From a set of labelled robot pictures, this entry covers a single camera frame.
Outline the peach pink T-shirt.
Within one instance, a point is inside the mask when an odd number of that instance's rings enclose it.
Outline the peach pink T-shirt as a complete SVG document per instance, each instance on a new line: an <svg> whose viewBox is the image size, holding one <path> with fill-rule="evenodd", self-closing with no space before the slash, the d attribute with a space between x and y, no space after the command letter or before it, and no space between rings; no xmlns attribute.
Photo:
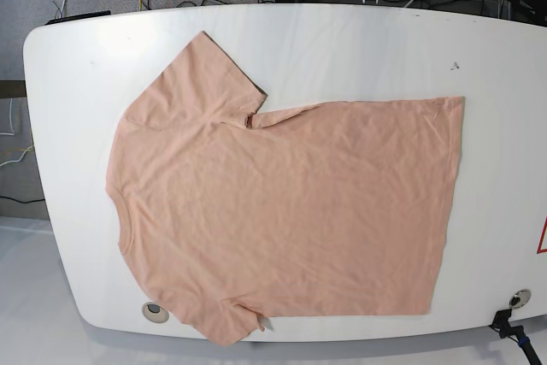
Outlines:
<svg viewBox="0 0 547 365"><path fill-rule="evenodd" d="M139 287L225 346L264 317L428 313L463 98L265 100L200 32L127 108L106 191Z"/></svg>

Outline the left silver table grommet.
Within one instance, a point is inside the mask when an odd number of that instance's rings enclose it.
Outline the left silver table grommet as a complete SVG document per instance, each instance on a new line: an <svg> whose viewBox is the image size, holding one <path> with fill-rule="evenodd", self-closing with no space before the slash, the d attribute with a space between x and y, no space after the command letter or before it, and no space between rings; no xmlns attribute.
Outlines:
<svg viewBox="0 0 547 365"><path fill-rule="evenodd" d="M142 314L146 320L156 324L165 323L169 319L169 313L160 305L152 302L142 306Z"/></svg>

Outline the silver table grommet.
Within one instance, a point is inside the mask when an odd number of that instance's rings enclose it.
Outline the silver table grommet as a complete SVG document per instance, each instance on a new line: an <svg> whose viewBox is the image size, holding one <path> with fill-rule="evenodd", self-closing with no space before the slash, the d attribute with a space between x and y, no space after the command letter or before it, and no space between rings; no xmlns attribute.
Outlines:
<svg viewBox="0 0 547 365"><path fill-rule="evenodd" d="M169 313L160 305L152 302L142 306L142 314L146 320L156 324L165 323L169 319Z"/></svg>
<svg viewBox="0 0 547 365"><path fill-rule="evenodd" d="M531 299L531 291L529 289L521 289L516 292L509 300L511 309L520 309L524 307Z"/></svg>

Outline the black flat bar table edge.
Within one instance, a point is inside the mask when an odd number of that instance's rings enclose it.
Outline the black flat bar table edge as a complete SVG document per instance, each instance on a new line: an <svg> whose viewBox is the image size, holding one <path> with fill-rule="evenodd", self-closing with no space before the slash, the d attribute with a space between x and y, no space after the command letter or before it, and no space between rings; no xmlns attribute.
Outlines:
<svg viewBox="0 0 547 365"><path fill-rule="evenodd" d="M93 12L93 13L86 13L86 14L81 14L81 15L72 15L72 16L68 16L68 17L55 18L55 19L49 20L45 23L45 26L55 25L55 24L60 24L60 23L65 23L65 22L71 22L71 21L80 21L80 20L92 19L92 18L97 18L97 17L104 17L104 16L109 16L109 15L111 15L110 10L98 11L98 12Z"/></svg>

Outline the red triangle warning sticker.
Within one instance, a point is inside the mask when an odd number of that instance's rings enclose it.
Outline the red triangle warning sticker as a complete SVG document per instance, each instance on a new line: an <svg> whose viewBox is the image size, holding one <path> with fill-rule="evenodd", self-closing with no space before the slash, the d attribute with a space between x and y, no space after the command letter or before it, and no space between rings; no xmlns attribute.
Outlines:
<svg viewBox="0 0 547 365"><path fill-rule="evenodd" d="M543 229L542 229L542 232L541 232L540 240L538 242L538 248L537 248L537 253L538 254L542 254L542 253L547 252L547 247L546 247L546 243L545 243L546 228L547 228L547 219L544 222L544 226L543 226Z"/></svg>

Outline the right silver table grommet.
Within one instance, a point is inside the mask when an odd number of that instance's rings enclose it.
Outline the right silver table grommet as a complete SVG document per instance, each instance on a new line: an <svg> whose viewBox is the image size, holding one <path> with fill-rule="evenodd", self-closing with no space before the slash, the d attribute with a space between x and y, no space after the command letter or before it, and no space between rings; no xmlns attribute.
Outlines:
<svg viewBox="0 0 547 365"><path fill-rule="evenodd" d="M521 289L516 292L509 300L511 309L520 309L524 307L531 299L531 291L529 289Z"/></svg>

